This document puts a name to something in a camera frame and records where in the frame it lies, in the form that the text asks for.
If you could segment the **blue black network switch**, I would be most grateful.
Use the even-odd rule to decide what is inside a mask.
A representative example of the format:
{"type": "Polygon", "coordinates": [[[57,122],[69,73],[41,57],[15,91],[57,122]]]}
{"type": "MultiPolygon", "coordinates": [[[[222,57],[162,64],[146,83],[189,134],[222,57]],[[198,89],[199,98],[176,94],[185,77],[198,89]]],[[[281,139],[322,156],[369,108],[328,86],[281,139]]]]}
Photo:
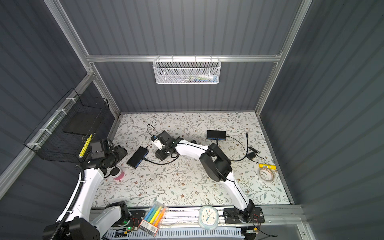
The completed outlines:
{"type": "Polygon", "coordinates": [[[127,165],[136,169],[143,159],[148,155],[149,150],[144,147],[139,147],[136,152],[127,161],[127,165]]]}

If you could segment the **black ribbed network switch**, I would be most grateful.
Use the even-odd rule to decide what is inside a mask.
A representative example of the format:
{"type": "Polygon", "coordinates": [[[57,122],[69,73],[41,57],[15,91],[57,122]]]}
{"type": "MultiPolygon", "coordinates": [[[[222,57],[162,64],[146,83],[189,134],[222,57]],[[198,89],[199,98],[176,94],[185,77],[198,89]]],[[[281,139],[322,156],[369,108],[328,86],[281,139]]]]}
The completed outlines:
{"type": "Polygon", "coordinates": [[[207,130],[207,140],[225,141],[227,139],[226,131],[207,130]]]}

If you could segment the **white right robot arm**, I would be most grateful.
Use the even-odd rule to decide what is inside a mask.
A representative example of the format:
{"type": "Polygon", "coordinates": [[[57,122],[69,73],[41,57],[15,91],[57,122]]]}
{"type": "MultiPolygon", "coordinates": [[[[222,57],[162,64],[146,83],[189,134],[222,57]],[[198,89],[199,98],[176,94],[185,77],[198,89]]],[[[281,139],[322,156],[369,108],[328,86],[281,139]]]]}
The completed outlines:
{"type": "Polygon", "coordinates": [[[155,152],[156,158],[162,161],[172,154],[199,160],[207,175],[227,190],[233,206],[237,209],[237,218],[243,223],[250,221],[255,204],[242,191],[234,176],[231,160],[217,144],[198,145],[183,138],[175,139],[166,131],[151,136],[151,142],[158,148],[155,152]]]}

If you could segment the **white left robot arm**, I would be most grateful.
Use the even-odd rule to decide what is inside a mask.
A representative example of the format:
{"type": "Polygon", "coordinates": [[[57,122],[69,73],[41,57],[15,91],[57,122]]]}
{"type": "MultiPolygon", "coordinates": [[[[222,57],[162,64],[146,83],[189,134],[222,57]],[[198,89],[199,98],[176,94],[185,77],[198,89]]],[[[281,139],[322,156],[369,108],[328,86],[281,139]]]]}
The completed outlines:
{"type": "Polygon", "coordinates": [[[92,203],[101,181],[108,169],[117,166],[127,154],[125,148],[113,146],[108,140],[91,144],[84,161],[76,166],[80,174],[74,192],[56,223],[45,227],[44,240],[99,240],[114,224],[127,223],[131,213],[124,201],[108,205],[90,221],[92,203]]]}

